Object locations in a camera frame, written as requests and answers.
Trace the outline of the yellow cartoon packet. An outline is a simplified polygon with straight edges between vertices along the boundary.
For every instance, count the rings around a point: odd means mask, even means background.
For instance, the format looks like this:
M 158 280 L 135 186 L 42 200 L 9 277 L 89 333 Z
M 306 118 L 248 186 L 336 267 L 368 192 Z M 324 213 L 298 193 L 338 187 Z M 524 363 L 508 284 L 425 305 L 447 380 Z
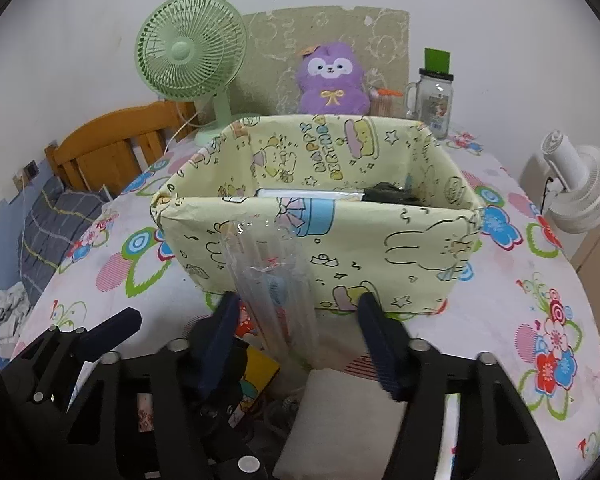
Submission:
M 248 346 L 246 348 L 247 365 L 240 380 L 242 400 L 230 415 L 228 423 L 235 428 L 256 405 L 264 390 L 276 378 L 280 365 L 263 351 Z

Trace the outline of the white cloth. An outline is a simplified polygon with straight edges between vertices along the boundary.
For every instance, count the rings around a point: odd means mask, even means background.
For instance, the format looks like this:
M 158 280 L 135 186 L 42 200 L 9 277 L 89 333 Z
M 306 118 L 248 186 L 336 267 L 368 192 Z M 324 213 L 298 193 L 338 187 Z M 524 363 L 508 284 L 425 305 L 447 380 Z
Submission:
M 393 401 L 378 382 L 314 370 L 273 476 L 380 479 L 404 411 L 405 405 Z

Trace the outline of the clear plastic pouch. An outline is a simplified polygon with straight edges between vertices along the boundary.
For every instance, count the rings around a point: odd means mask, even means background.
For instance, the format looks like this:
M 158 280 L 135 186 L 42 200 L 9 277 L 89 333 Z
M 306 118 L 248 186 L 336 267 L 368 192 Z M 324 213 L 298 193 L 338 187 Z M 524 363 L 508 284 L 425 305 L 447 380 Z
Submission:
M 291 232 L 258 216 L 228 222 L 221 247 L 234 289 L 266 351 L 310 370 L 318 330 L 306 257 Z

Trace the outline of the floral tablecloth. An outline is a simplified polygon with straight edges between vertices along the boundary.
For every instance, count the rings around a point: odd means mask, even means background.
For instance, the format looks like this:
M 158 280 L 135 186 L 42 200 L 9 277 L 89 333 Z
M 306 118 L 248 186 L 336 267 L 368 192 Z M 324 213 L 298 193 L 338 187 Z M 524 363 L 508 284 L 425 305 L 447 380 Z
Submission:
M 149 214 L 152 194 L 201 146 L 197 138 L 174 145 L 102 208 L 32 306 L 19 348 L 52 325 L 90 328 L 132 307 L 143 325 L 121 351 L 140 356 L 211 312 L 218 300 L 186 275 Z M 400 319 L 442 352 L 494 353 L 558 474 L 578 478 L 600 454 L 600 334 L 588 298 L 550 226 L 501 164 L 467 133 L 445 148 L 486 199 L 486 226 L 441 308 Z M 317 322 L 318 370 L 377 382 L 354 311 L 321 310 Z

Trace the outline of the grey plaid pillow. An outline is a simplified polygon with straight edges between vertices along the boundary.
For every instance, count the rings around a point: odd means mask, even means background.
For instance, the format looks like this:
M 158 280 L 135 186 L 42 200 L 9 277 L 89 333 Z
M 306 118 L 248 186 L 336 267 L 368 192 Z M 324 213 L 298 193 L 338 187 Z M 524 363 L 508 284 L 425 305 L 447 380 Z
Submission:
M 56 176 L 44 183 L 18 240 L 20 282 L 32 306 L 108 202 L 104 190 L 75 191 Z

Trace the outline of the patterned storage box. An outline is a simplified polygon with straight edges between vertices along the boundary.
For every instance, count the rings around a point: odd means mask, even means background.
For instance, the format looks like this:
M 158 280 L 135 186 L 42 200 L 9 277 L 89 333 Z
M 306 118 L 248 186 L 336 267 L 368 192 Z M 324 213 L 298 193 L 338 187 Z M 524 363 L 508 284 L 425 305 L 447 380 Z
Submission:
M 363 202 L 388 182 L 420 205 Z M 389 313 L 432 313 L 464 272 L 486 206 L 421 122 L 351 115 L 233 122 L 196 151 L 150 206 L 176 258 L 207 292 L 233 285 L 221 247 L 228 222 L 258 216 L 288 229 L 323 310 L 364 292 Z

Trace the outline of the white standing fan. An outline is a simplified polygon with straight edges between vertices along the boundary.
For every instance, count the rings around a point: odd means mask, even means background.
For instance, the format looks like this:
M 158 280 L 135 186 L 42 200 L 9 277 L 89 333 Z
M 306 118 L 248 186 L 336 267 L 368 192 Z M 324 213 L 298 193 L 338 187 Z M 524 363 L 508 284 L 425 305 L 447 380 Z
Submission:
M 600 148 L 574 146 L 554 130 L 543 139 L 541 152 L 553 176 L 548 211 L 558 229 L 582 234 L 600 226 Z

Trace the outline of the black plastic bag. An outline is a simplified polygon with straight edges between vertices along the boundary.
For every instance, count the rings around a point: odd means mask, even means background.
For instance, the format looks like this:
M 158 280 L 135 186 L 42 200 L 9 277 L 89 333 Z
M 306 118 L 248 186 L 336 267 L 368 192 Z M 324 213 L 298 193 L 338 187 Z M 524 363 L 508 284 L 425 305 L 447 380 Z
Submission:
M 388 182 L 379 182 L 372 188 L 366 188 L 363 192 L 362 201 L 401 206 L 420 205 L 420 200 L 411 192 Z

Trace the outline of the glass jar green lid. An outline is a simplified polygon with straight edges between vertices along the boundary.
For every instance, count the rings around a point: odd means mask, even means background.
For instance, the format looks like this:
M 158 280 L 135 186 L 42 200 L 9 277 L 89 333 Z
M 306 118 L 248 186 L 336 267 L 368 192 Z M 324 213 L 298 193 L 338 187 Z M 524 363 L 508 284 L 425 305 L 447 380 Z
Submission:
M 451 123 L 454 76 L 450 64 L 450 52 L 426 48 L 419 81 L 405 88 L 406 117 L 425 124 L 437 139 L 448 136 Z

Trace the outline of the cotton swab cup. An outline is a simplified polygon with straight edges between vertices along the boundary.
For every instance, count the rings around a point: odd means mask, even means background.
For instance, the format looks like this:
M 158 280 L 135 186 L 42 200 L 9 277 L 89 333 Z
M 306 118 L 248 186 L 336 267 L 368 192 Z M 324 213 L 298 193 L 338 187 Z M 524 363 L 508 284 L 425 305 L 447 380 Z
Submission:
M 387 88 L 370 88 L 370 116 L 398 117 L 403 93 Z

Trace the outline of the green desk fan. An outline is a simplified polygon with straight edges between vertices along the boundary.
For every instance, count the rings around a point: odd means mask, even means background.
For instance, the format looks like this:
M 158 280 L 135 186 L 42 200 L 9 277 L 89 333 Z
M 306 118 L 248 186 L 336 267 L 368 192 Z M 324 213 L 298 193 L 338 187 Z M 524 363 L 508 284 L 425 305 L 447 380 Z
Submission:
M 204 145 L 233 119 L 228 89 L 247 53 L 242 14 L 226 0 L 168 0 L 148 15 L 137 33 L 137 73 L 157 96 L 211 105 L 211 124 L 196 131 Z

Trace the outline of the purple plush toy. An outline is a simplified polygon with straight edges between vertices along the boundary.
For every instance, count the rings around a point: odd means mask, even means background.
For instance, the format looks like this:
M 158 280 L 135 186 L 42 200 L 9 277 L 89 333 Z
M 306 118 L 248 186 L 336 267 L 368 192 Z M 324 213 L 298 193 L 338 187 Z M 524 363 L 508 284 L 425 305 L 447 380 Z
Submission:
M 370 97 L 363 88 L 364 70 L 348 44 L 320 44 L 303 50 L 301 56 L 297 70 L 300 114 L 368 114 Z

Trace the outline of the green cartoon backboard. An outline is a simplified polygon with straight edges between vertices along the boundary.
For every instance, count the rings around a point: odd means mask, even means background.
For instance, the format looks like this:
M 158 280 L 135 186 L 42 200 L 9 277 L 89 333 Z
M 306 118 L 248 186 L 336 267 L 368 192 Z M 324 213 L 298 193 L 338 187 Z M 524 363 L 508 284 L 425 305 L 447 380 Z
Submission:
M 235 115 L 298 112 L 301 52 L 317 44 L 348 44 L 361 63 L 363 88 L 402 91 L 410 74 L 411 15 L 374 6 L 300 6 L 246 14 L 244 64 L 230 84 Z

